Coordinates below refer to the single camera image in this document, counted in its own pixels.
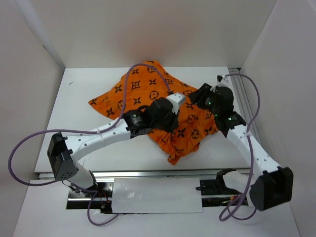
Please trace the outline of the orange patterned pillowcase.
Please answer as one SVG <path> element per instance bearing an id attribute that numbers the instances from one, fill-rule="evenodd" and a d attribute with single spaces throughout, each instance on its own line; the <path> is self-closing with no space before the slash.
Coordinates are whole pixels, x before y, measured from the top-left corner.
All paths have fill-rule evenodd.
<path id="1" fill-rule="evenodd" d="M 188 96 L 196 88 L 170 75 L 157 61 L 147 61 L 121 77 L 111 90 L 89 101 L 101 115 L 116 119 L 121 110 L 135 110 L 149 106 L 159 98 L 179 92 Z M 215 117 L 209 110 L 192 104 L 189 98 L 180 107 L 179 126 L 173 133 L 151 131 L 148 136 L 169 155 L 168 162 L 175 165 L 181 158 L 196 152 L 208 135 L 218 132 Z"/>

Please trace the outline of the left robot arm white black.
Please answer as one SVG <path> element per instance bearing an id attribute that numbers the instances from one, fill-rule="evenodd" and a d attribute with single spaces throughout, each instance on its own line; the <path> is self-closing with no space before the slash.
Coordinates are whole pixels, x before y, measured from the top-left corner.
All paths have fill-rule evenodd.
<path id="1" fill-rule="evenodd" d="M 93 173 L 79 164 L 86 155 L 108 145 L 147 135 L 154 129 L 167 133 L 178 126 L 179 109 L 184 98 L 175 93 L 154 100 L 149 106 L 131 110 L 87 135 L 64 137 L 61 132 L 51 137 L 47 156 L 56 181 L 69 181 L 86 197 L 97 193 Z"/>

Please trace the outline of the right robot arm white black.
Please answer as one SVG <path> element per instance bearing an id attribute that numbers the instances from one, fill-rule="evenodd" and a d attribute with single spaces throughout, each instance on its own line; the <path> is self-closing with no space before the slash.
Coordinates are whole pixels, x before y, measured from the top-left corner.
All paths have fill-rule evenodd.
<path id="1" fill-rule="evenodd" d="M 231 189 L 243 192 L 249 182 L 246 197 L 249 204 L 259 211 L 291 201 L 294 178 L 292 170 L 282 168 L 274 161 L 247 130 L 245 120 L 234 111 L 231 89 L 226 86 L 211 87 L 204 83 L 189 95 L 189 99 L 200 109 L 210 111 L 215 116 L 218 130 L 253 166 L 252 178 L 231 168 L 218 172 L 216 190 L 222 194 Z"/>

